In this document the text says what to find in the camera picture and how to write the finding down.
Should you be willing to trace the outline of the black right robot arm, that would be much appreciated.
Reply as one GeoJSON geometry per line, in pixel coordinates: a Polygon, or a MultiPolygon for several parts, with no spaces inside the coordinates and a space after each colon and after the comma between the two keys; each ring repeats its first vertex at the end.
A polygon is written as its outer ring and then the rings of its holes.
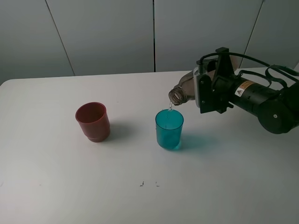
{"type": "Polygon", "coordinates": [[[258,118],[273,134],[287,133],[299,125],[299,73],[256,58],[219,48],[197,61],[193,72],[195,101],[201,113],[224,113],[238,106],[258,118]],[[264,74],[240,70],[235,74],[231,56],[266,67],[264,74]]]}

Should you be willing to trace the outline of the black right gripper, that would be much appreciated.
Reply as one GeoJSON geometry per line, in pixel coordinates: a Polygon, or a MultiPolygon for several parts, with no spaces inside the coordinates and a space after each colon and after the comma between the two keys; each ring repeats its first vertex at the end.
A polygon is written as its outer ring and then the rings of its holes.
{"type": "Polygon", "coordinates": [[[198,107],[200,113],[218,112],[220,114],[233,108],[230,96],[235,82],[235,72],[231,62],[229,49],[221,47],[213,79],[207,73],[198,75],[198,107]]]}

